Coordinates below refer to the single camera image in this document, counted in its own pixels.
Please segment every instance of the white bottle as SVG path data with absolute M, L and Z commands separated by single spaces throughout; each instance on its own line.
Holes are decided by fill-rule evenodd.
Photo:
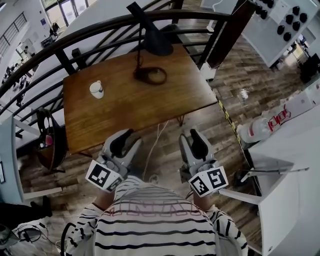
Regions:
M 267 118 L 260 117 L 251 123 L 239 125 L 237 133 L 245 143 L 254 143 L 266 140 L 272 134 Z

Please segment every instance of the black desk lamp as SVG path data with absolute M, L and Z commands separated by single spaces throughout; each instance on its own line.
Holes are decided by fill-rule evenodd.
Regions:
M 140 21 L 138 55 L 136 69 L 133 73 L 134 78 L 150 85 L 162 85 L 167 81 L 167 73 L 163 68 L 142 67 L 142 62 L 140 61 L 142 29 L 145 28 L 143 47 L 149 53 L 157 56 L 168 56 L 173 53 L 174 48 L 136 2 L 130 4 L 127 9 Z

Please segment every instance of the lamp base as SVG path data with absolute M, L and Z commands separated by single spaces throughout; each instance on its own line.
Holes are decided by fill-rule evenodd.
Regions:
M 161 67 L 138 67 L 134 78 L 149 85 L 159 86 L 167 81 L 167 72 Z

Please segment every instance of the black knob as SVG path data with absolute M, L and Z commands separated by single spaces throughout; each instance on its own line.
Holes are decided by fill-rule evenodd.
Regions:
M 301 13 L 300 14 L 300 21 L 302 23 L 305 23 L 307 21 L 307 19 L 308 19 L 308 15 L 306 13 Z
M 259 6 L 257 6 L 256 9 L 255 9 L 255 13 L 259 15 L 259 14 L 261 14 L 261 12 L 262 12 L 262 6 L 259 5 Z
M 296 21 L 293 23 L 293 30 L 298 31 L 300 29 L 300 22 Z
M 300 12 L 300 7 L 299 6 L 293 7 L 292 12 L 294 15 L 298 16 Z
M 260 14 L 261 19 L 265 20 L 267 17 L 268 11 L 267 10 L 263 10 Z
M 268 1 L 268 7 L 269 7 L 269 8 L 274 7 L 274 3 L 275 3 L 274 0 L 269 0 L 269 1 Z
M 283 36 L 284 41 L 288 42 L 291 39 L 291 33 L 287 32 Z
M 289 25 L 292 23 L 293 20 L 294 20 L 294 16 L 291 14 L 285 17 L 285 22 L 288 23 Z
M 276 32 L 278 33 L 278 35 L 282 35 L 283 32 L 285 32 L 285 26 L 283 26 L 283 25 L 278 26 L 278 29 Z

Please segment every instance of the wooden floor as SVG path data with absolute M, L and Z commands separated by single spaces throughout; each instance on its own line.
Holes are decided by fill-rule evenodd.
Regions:
M 185 1 L 186 8 L 191 8 L 193 4 L 194 1 Z M 298 73 L 295 64 L 287 65 L 281 71 L 270 70 L 246 40 L 240 37 L 219 67 L 210 86 L 222 99 L 223 105 L 238 125 L 248 122 L 262 111 L 277 106 L 280 99 L 301 89 L 303 84 Z M 190 188 L 187 184 L 181 184 L 177 171 L 182 165 L 178 137 L 181 133 L 189 136 L 192 128 L 202 132 L 209 139 L 215 157 L 226 170 L 230 184 L 233 184 L 234 173 L 246 168 L 239 144 L 218 104 L 186 115 L 183 127 L 179 127 L 176 120 L 170 120 L 151 155 L 146 178 L 156 174 L 159 185 L 172 189 L 184 197 Z M 142 136 L 144 144 L 133 163 L 144 169 L 147 155 L 157 136 L 157 127 L 143 130 L 135 135 Z M 89 152 L 96 157 L 100 149 L 101 146 L 98 146 Z M 61 166 L 66 173 L 48 173 L 32 154 L 19 161 L 25 193 L 63 187 L 63 192 L 50 197 L 53 216 L 41 221 L 48 228 L 50 240 L 56 242 L 60 240 L 65 225 L 68 222 L 75 223 L 82 209 L 95 199 L 97 190 L 85 180 L 91 159 L 80 155 L 69 155 Z M 240 188 L 230 186 L 229 189 L 254 193 L 250 182 L 247 186 Z M 213 195 L 211 199 L 213 204 L 231 215 L 249 241 L 261 244 L 260 220 L 254 205 L 221 195 Z M 19 256 L 58 255 L 55 246 L 43 239 L 35 242 L 34 246 L 19 243 L 13 246 L 11 251 Z

